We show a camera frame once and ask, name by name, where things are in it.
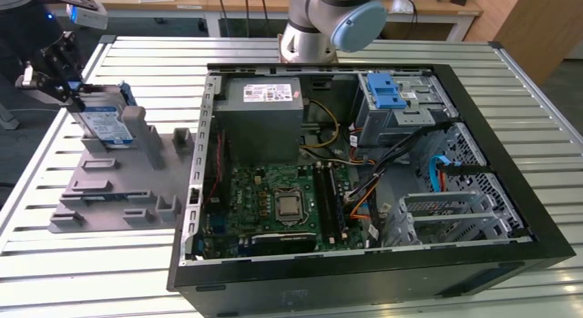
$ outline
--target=red wire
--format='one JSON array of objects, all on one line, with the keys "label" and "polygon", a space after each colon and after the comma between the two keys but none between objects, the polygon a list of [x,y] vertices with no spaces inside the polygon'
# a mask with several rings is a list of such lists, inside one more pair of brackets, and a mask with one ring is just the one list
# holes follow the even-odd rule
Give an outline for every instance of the red wire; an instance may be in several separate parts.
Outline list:
[{"label": "red wire", "polygon": [[217,178],[214,179],[214,184],[212,186],[210,192],[208,193],[208,197],[204,201],[202,206],[206,205],[206,203],[209,202],[213,194],[214,194],[214,190],[217,189],[217,185],[218,185],[218,180],[220,180],[220,145],[222,144],[222,141],[220,139],[220,133],[217,134]]},{"label": "red wire", "polygon": [[441,192],[445,192],[445,173],[438,171],[438,188]]}]

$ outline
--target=ram slot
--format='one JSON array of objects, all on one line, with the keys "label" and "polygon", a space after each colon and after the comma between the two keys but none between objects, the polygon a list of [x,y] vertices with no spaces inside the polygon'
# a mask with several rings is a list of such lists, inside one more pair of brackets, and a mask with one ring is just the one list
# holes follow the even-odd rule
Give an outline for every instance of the ram slot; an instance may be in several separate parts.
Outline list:
[{"label": "ram slot", "polygon": [[334,185],[329,178],[329,168],[314,166],[313,183],[316,188],[317,213],[320,217],[320,230],[324,241],[329,244],[341,238],[341,230],[334,209]]},{"label": "ram slot", "polygon": [[340,238],[344,240],[348,238],[345,234],[345,222],[344,222],[344,210],[342,210],[342,202],[338,194],[338,190],[336,188],[336,178],[334,178],[334,170],[328,166],[328,176],[329,176],[329,184],[332,185],[332,206],[336,213],[336,225],[340,234]]}]

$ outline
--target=cable on desk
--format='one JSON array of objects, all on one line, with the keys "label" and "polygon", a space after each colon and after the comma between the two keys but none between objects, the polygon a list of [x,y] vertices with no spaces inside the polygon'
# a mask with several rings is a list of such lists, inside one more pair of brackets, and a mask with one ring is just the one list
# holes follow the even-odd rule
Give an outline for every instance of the cable on desk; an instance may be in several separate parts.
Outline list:
[{"label": "cable on desk", "polygon": [[225,16],[226,37],[230,37],[230,29],[228,28],[225,4],[222,3],[222,0],[218,0],[218,2],[220,2],[220,8],[222,9],[222,15]]},{"label": "cable on desk", "polygon": [[246,26],[246,38],[249,38],[250,31],[248,30],[248,0],[245,0],[245,26]]},{"label": "cable on desk", "polygon": [[412,0],[406,0],[409,1],[410,5],[412,5],[412,19],[410,19],[410,27],[409,27],[409,31],[406,32],[406,36],[405,36],[405,40],[409,39],[410,33],[414,30],[414,27],[417,26],[417,22],[418,22],[418,15],[417,15],[417,7],[414,6],[414,2]]},{"label": "cable on desk", "polygon": [[265,14],[265,37],[269,37],[269,18],[266,17],[266,5],[265,0],[262,2],[262,13]]}]

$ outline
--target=green circuit board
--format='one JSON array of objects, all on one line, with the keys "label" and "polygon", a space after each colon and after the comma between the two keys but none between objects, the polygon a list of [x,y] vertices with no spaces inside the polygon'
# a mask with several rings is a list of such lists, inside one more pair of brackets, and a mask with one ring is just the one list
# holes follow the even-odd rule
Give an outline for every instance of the green circuit board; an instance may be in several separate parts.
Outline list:
[{"label": "green circuit board", "polygon": [[[234,167],[230,175],[228,211],[209,216],[206,245],[213,257],[244,257],[237,250],[241,235],[262,233],[314,233],[314,252],[362,248],[360,225],[345,228],[346,238],[329,244],[320,235],[320,216],[310,165]],[[348,171],[342,165],[332,169],[340,194],[349,189]],[[281,222],[276,200],[281,194],[300,194],[301,219]]]}]

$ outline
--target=power supply label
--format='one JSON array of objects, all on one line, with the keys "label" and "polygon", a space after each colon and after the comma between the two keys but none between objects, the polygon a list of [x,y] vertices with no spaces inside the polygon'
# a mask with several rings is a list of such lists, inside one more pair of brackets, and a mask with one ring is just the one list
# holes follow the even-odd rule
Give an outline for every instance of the power supply label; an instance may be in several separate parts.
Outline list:
[{"label": "power supply label", "polygon": [[253,84],[244,87],[244,102],[292,101],[290,84]]},{"label": "power supply label", "polygon": [[121,122],[114,106],[86,106],[81,115],[102,143],[114,147],[132,142],[133,137]]}]

